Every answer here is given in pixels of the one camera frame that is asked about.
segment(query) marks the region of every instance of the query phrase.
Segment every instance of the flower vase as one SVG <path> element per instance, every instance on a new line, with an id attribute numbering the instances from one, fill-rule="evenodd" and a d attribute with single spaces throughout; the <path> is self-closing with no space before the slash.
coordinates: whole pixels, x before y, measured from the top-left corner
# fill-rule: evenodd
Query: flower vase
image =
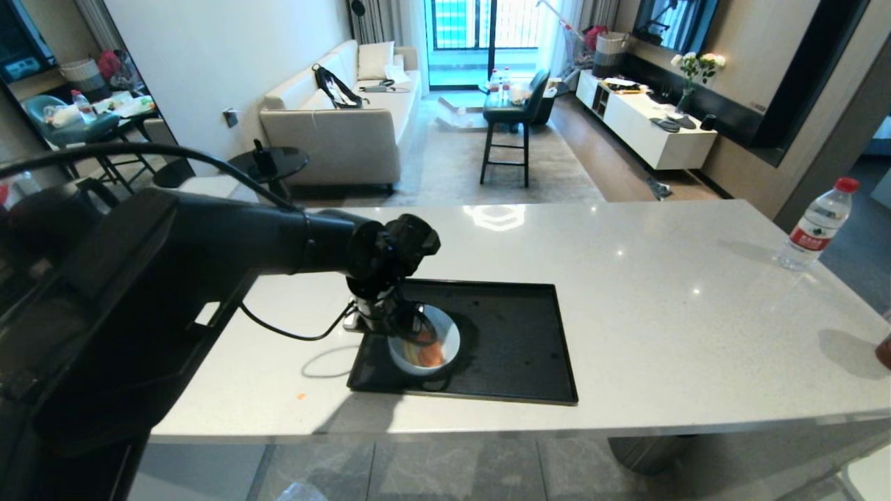
<path id="1" fill-rule="evenodd" d="M 683 95 L 681 96 L 681 101 L 677 102 L 677 106 L 674 108 L 675 113 L 681 113 L 683 115 L 687 114 L 687 110 L 690 108 L 690 103 L 693 101 L 693 89 L 683 89 Z"/>

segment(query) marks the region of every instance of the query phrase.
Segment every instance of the bottle label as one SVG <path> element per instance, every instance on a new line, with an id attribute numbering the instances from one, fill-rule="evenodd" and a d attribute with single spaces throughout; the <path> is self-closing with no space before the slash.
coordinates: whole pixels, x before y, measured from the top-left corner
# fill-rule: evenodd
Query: bottle label
<path id="1" fill-rule="evenodd" d="M 801 218 L 795 229 L 792 230 L 792 234 L 789 235 L 789 239 L 803 249 L 822 251 L 830 244 L 836 233 L 838 233 L 838 228 L 816 225 L 808 221 L 807 218 Z"/>

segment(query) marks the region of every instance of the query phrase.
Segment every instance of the white tv cabinet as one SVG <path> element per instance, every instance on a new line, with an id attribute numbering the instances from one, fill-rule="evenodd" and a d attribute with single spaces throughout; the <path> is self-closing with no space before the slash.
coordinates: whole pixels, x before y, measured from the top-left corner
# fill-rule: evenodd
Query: white tv cabinet
<path id="1" fill-rule="evenodd" d="M 656 170 L 702 168 L 717 137 L 714 130 L 700 129 L 693 117 L 696 128 L 663 130 L 650 119 L 663 119 L 674 106 L 658 104 L 645 94 L 616 94 L 590 70 L 580 73 L 576 97 Z"/>

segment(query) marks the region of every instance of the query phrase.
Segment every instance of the wall outlet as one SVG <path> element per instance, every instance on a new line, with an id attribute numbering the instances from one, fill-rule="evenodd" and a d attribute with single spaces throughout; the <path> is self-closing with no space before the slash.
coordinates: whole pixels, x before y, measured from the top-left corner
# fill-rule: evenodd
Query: wall outlet
<path id="1" fill-rule="evenodd" d="M 225 119 L 225 124 L 229 126 L 229 128 L 238 125 L 238 111 L 234 108 L 226 108 L 223 110 L 223 118 Z"/>

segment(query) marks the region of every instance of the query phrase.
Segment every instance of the black tray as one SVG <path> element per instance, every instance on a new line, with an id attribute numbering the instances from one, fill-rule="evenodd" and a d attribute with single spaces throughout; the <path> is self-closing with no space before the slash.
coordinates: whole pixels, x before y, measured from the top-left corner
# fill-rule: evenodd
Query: black tray
<path id="1" fill-rule="evenodd" d="M 386 393 L 578 402 L 560 305 L 541 283 L 406 280 L 409 300 L 445 311 L 458 325 L 457 358 L 428 377 L 406 374 L 390 358 L 386 336 L 367 333 L 347 386 Z"/>

